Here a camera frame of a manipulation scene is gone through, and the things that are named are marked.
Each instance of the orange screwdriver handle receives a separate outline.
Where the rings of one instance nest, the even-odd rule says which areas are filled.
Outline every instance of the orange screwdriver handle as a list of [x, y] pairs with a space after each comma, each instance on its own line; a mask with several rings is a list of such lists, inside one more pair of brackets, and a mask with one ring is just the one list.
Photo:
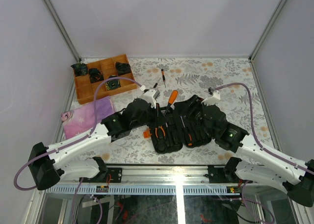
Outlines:
[[174, 101], [176, 100], [177, 96], [178, 96], [178, 91], [174, 90], [169, 98], [168, 104], [172, 105]]

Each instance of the floral pattern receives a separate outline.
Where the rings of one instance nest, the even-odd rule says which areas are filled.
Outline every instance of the floral pattern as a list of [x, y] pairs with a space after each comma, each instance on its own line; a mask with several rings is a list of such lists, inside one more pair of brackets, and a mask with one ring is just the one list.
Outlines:
[[[86, 59], [85, 63], [98, 59]], [[254, 109], [254, 126], [259, 139], [272, 146], [260, 98], [254, 83], [249, 62], [245, 58], [130, 58], [130, 65], [136, 81], [145, 86], [153, 86], [158, 82], [160, 90], [158, 102], [166, 106], [172, 90], [178, 90], [177, 101], [189, 99], [197, 94], [208, 96], [209, 87], [217, 87], [232, 82], [243, 82], [251, 90]], [[164, 69], [166, 88], [160, 80], [160, 69]], [[142, 93], [131, 90], [112, 96], [117, 111], [126, 107], [129, 102]], [[220, 90], [221, 101], [217, 104], [226, 113], [227, 120], [248, 130], [250, 133], [250, 109], [248, 94], [242, 86], [235, 85]], [[74, 97], [71, 108], [80, 107]], [[151, 139], [144, 139], [146, 126], [134, 129], [128, 137], [117, 140], [106, 146], [100, 146], [76, 158], [86, 159], [91, 156], [101, 156], [107, 163], [145, 163], [145, 164], [225, 164], [233, 155], [214, 142], [208, 145], [189, 149], [183, 147], [180, 151], [168, 154], [157, 154]]]

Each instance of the table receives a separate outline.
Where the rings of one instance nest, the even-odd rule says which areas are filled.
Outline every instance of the table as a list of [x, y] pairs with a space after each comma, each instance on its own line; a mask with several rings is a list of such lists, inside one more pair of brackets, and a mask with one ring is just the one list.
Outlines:
[[[85, 59], [85, 63], [99, 59]], [[173, 90], [178, 90], [177, 101], [187, 100], [192, 95], [200, 97], [208, 96], [209, 87], [217, 87], [232, 82], [243, 82], [251, 90], [254, 109], [254, 123], [259, 139], [273, 146], [265, 115], [262, 109], [257, 88], [253, 79], [250, 64], [245, 58], [130, 58], [130, 65], [135, 80], [152, 87], [161, 77], [160, 69], [164, 69], [166, 88], [162, 79], [158, 89], [160, 106], [166, 106], [168, 98]], [[111, 99], [116, 110], [121, 110], [142, 92], [139, 89], [112, 96]], [[246, 90], [239, 85], [220, 90], [221, 101], [217, 104], [226, 113], [227, 120], [237, 124], [252, 133], [250, 125], [249, 99]], [[76, 96], [71, 109], [80, 107]], [[144, 139], [143, 132], [146, 126], [134, 129], [128, 137], [117, 140], [110, 145], [100, 146], [94, 150], [75, 158], [83, 160], [92, 156], [100, 156], [106, 163], [126, 164], [226, 164], [233, 155], [211, 143], [189, 149], [183, 147], [178, 152], [157, 154], [151, 139]], [[255, 163], [252, 159], [236, 155], [242, 159]]]

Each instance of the tabletop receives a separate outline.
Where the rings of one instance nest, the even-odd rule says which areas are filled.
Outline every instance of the tabletop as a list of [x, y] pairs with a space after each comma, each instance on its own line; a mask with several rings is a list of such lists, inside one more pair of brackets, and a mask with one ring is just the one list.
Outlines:
[[[99, 59], [85, 59], [85, 63]], [[166, 88], [159, 81], [158, 89], [160, 106], [166, 106], [173, 90], [179, 92], [176, 101], [189, 99], [197, 94], [202, 98], [208, 97], [209, 87], [218, 87], [232, 82], [245, 83], [252, 94], [254, 109], [254, 127], [259, 139], [269, 146], [273, 146], [270, 133], [265, 120], [257, 88], [253, 79], [249, 61], [246, 58], [130, 58], [129, 59], [134, 78], [147, 87], [152, 87], [161, 77], [160, 69], [164, 69]], [[128, 103], [141, 96], [139, 89], [111, 97], [116, 111], [126, 107]], [[250, 125], [249, 98], [244, 87], [235, 85], [220, 90], [221, 101], [217, 106], [227, 115], [227, 120], [236, 124], [249, 133], [252, 133]], [[76, 96], [71, 109], [80, 107]], [[187, 148], [183, 146], [180, 151], [158, 154], [155, 152], [152, 140], [144, 139], [143, 132], [146, 126], [131, 131], [130, 135], [117, 140], [109, 145], [87, 151], [75, 158], [86, 159], [91, 156], [100, 156], [106, 163], [143, 163], [143, 164], [226, 164], [233, 153], [225, 151], [211, 143]], [[255, 163], [252, 159], [237, 155], [242, 159]]]

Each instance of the orange pliers handle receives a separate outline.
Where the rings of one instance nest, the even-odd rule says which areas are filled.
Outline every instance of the orange pliers handle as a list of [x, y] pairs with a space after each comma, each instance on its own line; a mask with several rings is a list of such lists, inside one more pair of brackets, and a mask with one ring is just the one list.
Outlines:
[[156, 128], [155, 128], [155, 136], [156, 136], [157, 138], [159, 138], [159, 137], [158, 137], [158, 129], [161, 129], [162, 134], [163, 134], [163, 137], [166, 137], [165, 130], [163, 129], [162, 126], [159, 126], [159, 127], [156, 127]]

